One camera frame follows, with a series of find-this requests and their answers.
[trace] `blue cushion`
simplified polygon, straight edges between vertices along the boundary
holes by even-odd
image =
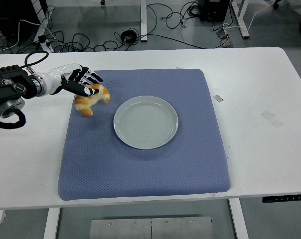
[[[197,69],[97,71],[111,99],[74,107],[70,116],[58,193],[62,200],[225,192],[227,159],[205,77]],[[176,135],[142,150],[123,143],[113,128],[117,108],[142,95],[162,98],[176,110]]]

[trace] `robotic arm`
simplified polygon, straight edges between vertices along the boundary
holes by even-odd
[[[54,95],[62,89],[80,96],[97,94],[97,89],[90,89],[85,84],[96,84],[103,80],[92,70],[79,64],[60,66],[48,73],[28,73],[18,65],[0,68],[0,117],[7,118],[14,114],[19,117],[16,123],[0,121],[0,128],[12,129],[24,126],[26,120],[21,109],[25,99]]]

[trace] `white desk leg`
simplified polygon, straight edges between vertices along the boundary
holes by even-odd
[[[239,198],[228,199],[237,239],[249,239]]]
[[[249,33],[246,28],[246,25],[244,23],[243,17],[246,12],[247,6],[248,6],[249,0],[242,0],[240,6],[237,5],[237,2],[232,2],[231,6],[234,10],[237,23],[240,27],[241,35],[243,38],[249,38]]]
[[[44,238],[43,239],[55,239],[57,225],[60,217],[60,208],[50,208],[47,215]]]
[[[141,0],[141,42],[147,42],[146,0]]]

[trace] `croissant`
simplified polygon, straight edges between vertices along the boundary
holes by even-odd
[[[99,93],[89,97],[76,96],[74,100],[74,106],[81,114],[85,116],[91,116],[93,114],[91,106],[95,105],[100,99],[103,99],[105,102],[110,101],[110,93],[106,87],[102,86],[101,84],[91,84],[85,86],[91,89],[98,89]]]

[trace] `black box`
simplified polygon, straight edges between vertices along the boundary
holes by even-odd
[[[200,20],[223,22],[226,17],[230,0],[201,0]]]
[[[41,24],[31,0],[0,0],[0,31],[7,38],[17,38],[21,20]],[[20,22],[20,38],[28,38],[39,26]]]

